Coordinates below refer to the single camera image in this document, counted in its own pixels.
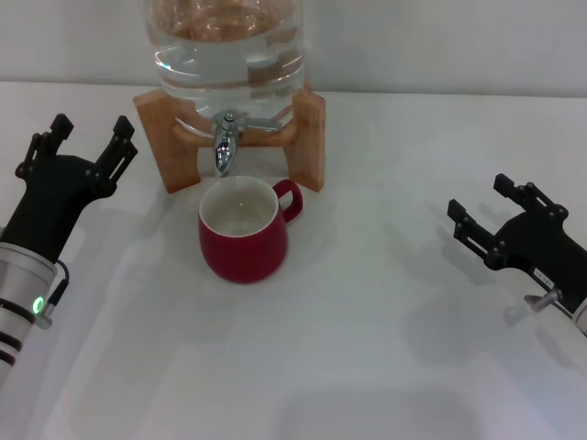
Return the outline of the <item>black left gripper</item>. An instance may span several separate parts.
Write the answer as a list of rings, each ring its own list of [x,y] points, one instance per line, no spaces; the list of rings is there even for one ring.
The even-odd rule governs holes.
[[[50,132],[33,135],[16,176],[26,177],[24,196],[8,221],[1,241],[56,262],[84,208],[114,194],[117,182],[138,154],[131,139],[135,129],[121,115],[113,136],[96,163],[57,155],[73,130],[65,114],[57,114]]]

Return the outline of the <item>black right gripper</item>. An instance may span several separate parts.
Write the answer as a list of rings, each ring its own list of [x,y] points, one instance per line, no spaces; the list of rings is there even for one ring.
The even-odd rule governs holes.
[[[490,270],[518,269],[530,276],[539,270],[561,290],[561,304],[577,312],[586,299],[586,250],[562,228],[568,210],[552,202],[533,182],[516,185],[500,173],[493,188],[526,213],[510,219],[492,235],[452,199],[448,216],[455,223],[453,237]]]

